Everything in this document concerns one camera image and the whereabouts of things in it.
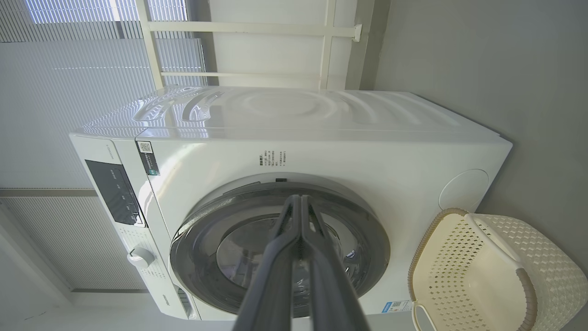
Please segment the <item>white washing machine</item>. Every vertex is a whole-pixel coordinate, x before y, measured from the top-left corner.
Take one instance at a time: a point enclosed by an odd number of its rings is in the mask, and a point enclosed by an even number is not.
[[[202,320],[236,317],[291,194],[314,196],[364,313],[409,300],[434,216],[475,211],[512,146],[410,93],[230,87],[166,88],[71,139],[161,311]]]

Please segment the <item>laundry basket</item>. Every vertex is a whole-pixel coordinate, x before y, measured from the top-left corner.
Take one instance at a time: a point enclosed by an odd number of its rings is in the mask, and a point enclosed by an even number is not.
[[[436,331],[560,330],[588,299],[584,273],[527,223],[442,211],[409,270],[413,322],[422,308]]]

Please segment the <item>blue and white label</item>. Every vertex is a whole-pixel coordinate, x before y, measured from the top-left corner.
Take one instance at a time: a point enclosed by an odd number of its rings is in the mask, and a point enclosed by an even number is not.
[[[396,313],[412,310],[410,300],[387,302],[382,313]]]

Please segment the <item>basket handle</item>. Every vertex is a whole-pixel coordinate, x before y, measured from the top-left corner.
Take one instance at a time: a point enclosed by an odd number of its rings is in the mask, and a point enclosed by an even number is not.
[[[474,221],[472,214],[467,214],[465,219],[466,219],[466,222],[468,222],[470,224],[470,226],[472,227],[474,232],[477,234],[477,236],[480,237],[480,239],[482,239],[486,245],[490,246],[490,248],[493,249],[498,254],[498,256],[500,256],[500,258],[502,260],[504,260],[504,262],[506,262],[509,266],[511,266],[515,270],[523,268],[523,265],[520,264],[520,257],[518,256],[518,254],[516,254],[516,252],[513,251],[512,249],[510,249],[510,246],[507,243],[505,243],[502,240],[502,238],[498,234],[496,234],[491,227],[489,227],[486,224],[485,221],[478,219],[478,218],[476,218],[476,220]],[[507,250],[509,251],[509,253],[512,256],[514,256],[514,258],[512,258],[503,249],[501,249],[500,246],[498,246],[494,242],[494,240],[490,239],[490,237],[488,237],[488,235],[480,228],[480,226],[476,223],[476,221],[478,223],[480,223],[481,225],[485,226],[488,229],[488,231],[490,232],[490,234],[496,238],[496,240],[500,241],[500,243],[503,246],[507,247]]]
[[[425,306],[423,306],[420,303],[417,303],[416,301],[413,301],[412,302],[412,323],[415,325],[416,331],[422,331],[422,329],[420,328],[419,320],[416,318],[416,308],[417,307],[421,307],[423,309],[423,311],[425,312],[425,315],[427,315],[427,318],[429,319],[429,322],[433,326],[433,330],[437,331],[437,327],[435,326],[435,323],[433,323],[433,320],[431,319],[431,316],[429,316],[429,312],[427,312],[427,309],[425,308]]]

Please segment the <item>washing machine drum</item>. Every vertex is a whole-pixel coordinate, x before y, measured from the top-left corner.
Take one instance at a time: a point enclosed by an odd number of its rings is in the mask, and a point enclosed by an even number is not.
[[[357,295],[371,289],[386,270],[390,243],[369,206],[357,195],[291,181],[250,184],[196,205],[170,253],[171,267],[184,289],[213,307],[237,314],[271,229],[292,194],[313,197]],[[294,317],[308,316],[312,291],[308,266],[299,263],[293,270]]]

